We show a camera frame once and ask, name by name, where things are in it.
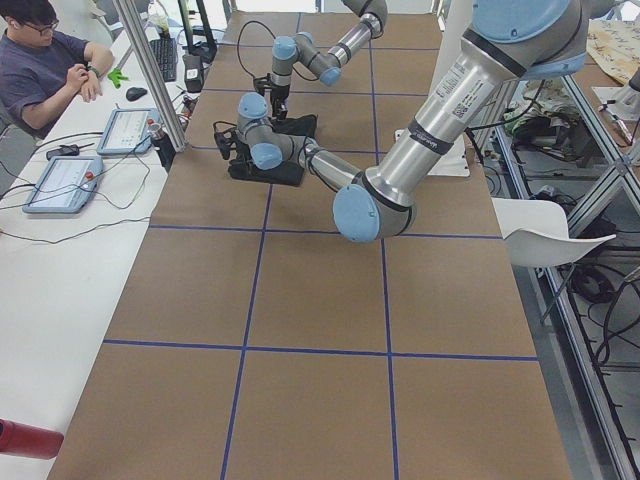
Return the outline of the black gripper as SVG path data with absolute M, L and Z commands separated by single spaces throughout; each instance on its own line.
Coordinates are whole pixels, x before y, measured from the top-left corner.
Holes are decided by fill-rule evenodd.
M 235 127 L 222 131 L 215 129 L 214 140 L 224 160 L 230 162 L 248 162 L 250 160 L 249 146 L 239 139 Z
M 266 74 L 253 79 L 255 91 L 264 96 L 269 93 L 272 115 L 275 120 L 285 120 L 288 114 L 287 100 L 290 93 L 291 76 Z

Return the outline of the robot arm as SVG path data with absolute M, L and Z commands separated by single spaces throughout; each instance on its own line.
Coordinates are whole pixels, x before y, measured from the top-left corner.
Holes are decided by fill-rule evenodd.
M 287 101 L 291 77 L 297 64 L 311 74 L 311 81 L 325 86 L 334 85 L 341 77 L 345 65 L 369 41 L 384 33 L 387 22 L 387 2 L 383 0 L 343 1 L 358 17 L 358 23 L 325 51 L 316 44 L 309 32 L 300 31 L 293 36 L 277 36 L 272 46 L 271 71 L 253 80 L 254 89 L 264 95 L 269 91 L 269 102 L 275 120 L 287 117 Z
M 583 66 L 594 7 L 591 1 L 473 2 L 460 54 L 382 162 L 361 170 L 308 135 L 275 128 L 286 114 L 296 64 L 332 85 L 353 55 L 383 34 L 386 3 L 352 1 L 359 21 L 327 52 L 306 32 L 275 39 L 271 72 L 241 98 L 236 125 L 216 132 L 216 144 L 223 156 L 239 150 L 254 172 L 292 163 L 317 176 L 336 194 L 333 219 L 347 239 L 396 236 L 414 221 L 416 187 L 503 83 L 561 76 Z

